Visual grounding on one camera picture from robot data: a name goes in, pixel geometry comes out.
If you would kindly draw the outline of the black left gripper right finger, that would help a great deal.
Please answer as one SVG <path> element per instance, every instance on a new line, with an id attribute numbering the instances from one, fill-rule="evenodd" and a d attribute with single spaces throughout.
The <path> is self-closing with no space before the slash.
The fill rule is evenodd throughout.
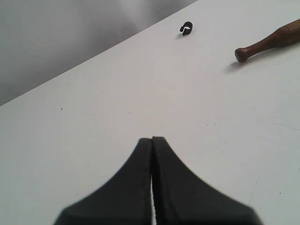
<path id="1" fill-rule="evenodd" d="M 152 138 L 152 190 L 158 225 L 260 225 L 246 206 L 198 178 L 164 137 Z"/>

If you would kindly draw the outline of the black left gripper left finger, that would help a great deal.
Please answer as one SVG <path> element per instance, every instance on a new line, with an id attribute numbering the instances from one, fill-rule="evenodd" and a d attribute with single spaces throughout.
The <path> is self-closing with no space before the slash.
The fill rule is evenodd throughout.
<path id="1" fill-rule="evenodd" d="M 101 188 L 66 207 L 57 225 L 150 225 L 152 140 L 139 139 L 126 163 Z"/>

